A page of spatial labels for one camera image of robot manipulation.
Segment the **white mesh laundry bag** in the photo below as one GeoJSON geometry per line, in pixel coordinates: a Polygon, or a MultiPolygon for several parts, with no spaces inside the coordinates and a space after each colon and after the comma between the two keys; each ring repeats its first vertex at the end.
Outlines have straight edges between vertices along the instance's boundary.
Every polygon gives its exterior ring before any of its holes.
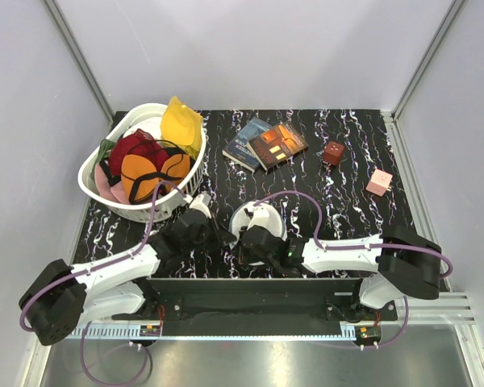
{"type": "MultiPolygon", "coordinates": [[[[240,240],[240,237],[242,236],[242,233],[248,229],[247,225],[249,222],[249,218],[247,217],[247,214],[244,211],[248,204],[249,202],[243,204],[234,212],[231,218],[231,222],[229,224],[229,231],[237,237],[237,242],[235,244],[230,245],[230,247],[232,250],[232,255],[236,256],[238,258],[238,261],[239,261],[239,253],[238,253],[237,244],[240,240]]],[[[270,231],[274,236],[281,237],[282,239],[287,238],[286,226],[281,215],[270,204],[267,204],[267,205],[269,206],[269,209],[271,211],[270,229],[268,231],[270,231]]]]}

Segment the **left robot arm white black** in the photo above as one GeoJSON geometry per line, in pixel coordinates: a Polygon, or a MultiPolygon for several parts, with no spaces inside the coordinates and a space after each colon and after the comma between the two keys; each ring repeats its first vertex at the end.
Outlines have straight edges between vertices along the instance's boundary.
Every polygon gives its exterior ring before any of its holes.
{"type": "Polygon", "coordinates": [[[54,260],[20,298],[19,325],[35,333],[42,345],[53,345],[81,324],[82,317],[113,315],[108,302],[98,304],[99,296],[151,277],[197,249],[221,248],[235,241],[214,216],[188,209],[124,252],[75,266],[54,260]]]}

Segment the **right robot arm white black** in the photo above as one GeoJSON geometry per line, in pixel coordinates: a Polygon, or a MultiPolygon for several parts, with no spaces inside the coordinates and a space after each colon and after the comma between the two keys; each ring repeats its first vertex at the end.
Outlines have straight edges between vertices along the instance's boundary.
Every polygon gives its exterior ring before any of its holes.
{"type": "Polygon", "coordinates": [[[359,319],[371,318],[403,296],[435,300],[440,293],[441,248],[429,239],[393,227],[360,239],[317,241],[283,238],[263,226],[231,227],[241,263],[265,265],[289,278],[336,270],[368,272],[350,299],[359,319]]]}

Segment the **orange black bra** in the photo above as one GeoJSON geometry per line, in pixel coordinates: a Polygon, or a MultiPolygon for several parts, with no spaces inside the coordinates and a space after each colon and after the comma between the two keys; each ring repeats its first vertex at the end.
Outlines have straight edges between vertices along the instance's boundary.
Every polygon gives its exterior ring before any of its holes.
{"type": "Polygon", "coordinates": [[[178,186],[194,167],[195,159],[180,148],[159,148],[143,155],[128,154],[123,158],[121,181],[130,204],[139,205],[151,199],[156,186],[157,198],[178,186]]]}

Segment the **yellow bra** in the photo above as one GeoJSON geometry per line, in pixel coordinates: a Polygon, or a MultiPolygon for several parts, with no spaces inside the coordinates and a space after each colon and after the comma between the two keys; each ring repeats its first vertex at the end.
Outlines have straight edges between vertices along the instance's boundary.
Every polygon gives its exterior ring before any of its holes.
{"type": "Polygon", "coordinates": [[[162,138],[192,152],[199,152],[202,146],[201,133],[202,116],[177,96],[171,97],[161,120],[162,138]]]}

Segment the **white plastic laundry basket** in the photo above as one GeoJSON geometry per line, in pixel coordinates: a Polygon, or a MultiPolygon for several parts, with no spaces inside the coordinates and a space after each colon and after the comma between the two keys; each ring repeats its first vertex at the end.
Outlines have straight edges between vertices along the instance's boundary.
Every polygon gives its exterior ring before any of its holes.
{"type": "Polygon", "coordinates": [[[117,143],[123,135],[135,131],[140,127],[140,123],[148,119],[159,126],[166,109],[167,106],[164,104],[145,103],[122,114],[117,119],[117,123],[113,125],[110,133],[79,169],[77,180],[81,190],[122,218],[138,223],[147,223],[150,219],[150,212],[153,211],[153,221],[155,223],[161,222],[170,218],[178,207],[190,202],[189,198],[182,197],[180,193],[171,192],[157,199],[154,203],[146,202],[132,205],[127,200],[123,187],[120,184],[112,185],[108,183],[105,170],[100,168],[99,161],[106,156],[104,150],[107,143],[117,143]]]}

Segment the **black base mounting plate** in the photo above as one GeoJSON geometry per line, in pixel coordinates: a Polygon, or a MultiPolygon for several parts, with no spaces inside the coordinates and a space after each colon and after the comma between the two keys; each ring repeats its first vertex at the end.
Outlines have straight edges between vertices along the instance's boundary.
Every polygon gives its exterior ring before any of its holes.
{"type": "Polygon", "coordinates": [[[115,320],[154,321],[166,338],[315,339],[339,335],[342,323],[396,322],[393,302],[357,308],[358,279],[149,279],[141,310],[115,320]]]}

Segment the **pink garment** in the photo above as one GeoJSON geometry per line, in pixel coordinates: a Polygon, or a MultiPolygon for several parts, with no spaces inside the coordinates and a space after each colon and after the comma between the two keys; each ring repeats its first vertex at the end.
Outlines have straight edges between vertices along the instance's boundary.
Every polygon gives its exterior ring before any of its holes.
{"type": "Polygon", "coordinates": [[[104,198],[110,202],[124,205],[129,204],[123,183],[119,181],[113,185],[110,185],[107,175],[100,164],[95,165],[94,182],[101,198],[104,198]]]}

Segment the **blue paperback book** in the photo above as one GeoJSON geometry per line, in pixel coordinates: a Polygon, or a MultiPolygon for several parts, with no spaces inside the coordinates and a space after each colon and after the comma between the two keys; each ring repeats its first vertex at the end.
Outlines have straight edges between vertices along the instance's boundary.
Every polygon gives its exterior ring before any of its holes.
{"type": "Polygon", "coordinates": [[[252,118],[224,147],[222,150],[223,155],[251,173],[255,173],[261,164],[253,155],[252,151],[248,149],[247,144],[249,140],[263,134],[271,128],[272,126],[267,122],[257,117],[252,118]]]}

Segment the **orange dark paperback book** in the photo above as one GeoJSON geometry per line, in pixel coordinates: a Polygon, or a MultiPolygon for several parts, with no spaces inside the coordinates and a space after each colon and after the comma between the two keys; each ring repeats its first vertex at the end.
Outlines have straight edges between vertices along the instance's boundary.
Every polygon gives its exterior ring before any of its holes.
{"type": "Polygon", "coordinates": [[[268,172],[308,148],[307,141],[291,121],[280,123],[250,139],[248,149],[268,172]]]}

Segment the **dark red cube adapter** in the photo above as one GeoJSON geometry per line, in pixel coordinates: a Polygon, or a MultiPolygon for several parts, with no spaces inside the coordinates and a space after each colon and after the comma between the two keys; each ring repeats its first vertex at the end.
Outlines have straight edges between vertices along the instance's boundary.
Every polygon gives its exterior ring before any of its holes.
{"type": "Polygon", "coordinates": [[[322,160],[325,164],[337,166],[343,155],[345,147],[343,144],[339,144],[334,141],[329,141],[323,151],[322,160]]]}

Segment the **pink cube adapter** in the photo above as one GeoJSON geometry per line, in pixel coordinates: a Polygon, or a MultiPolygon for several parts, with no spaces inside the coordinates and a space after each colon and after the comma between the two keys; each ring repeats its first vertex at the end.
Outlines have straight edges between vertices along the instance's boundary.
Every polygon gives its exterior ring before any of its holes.
{"type": "Polygon", "coordinates": [[[365,189],[372,194],[382,197],[390,188],[392,177],[390,173],[381,169],[375,169],[365,189]]]}

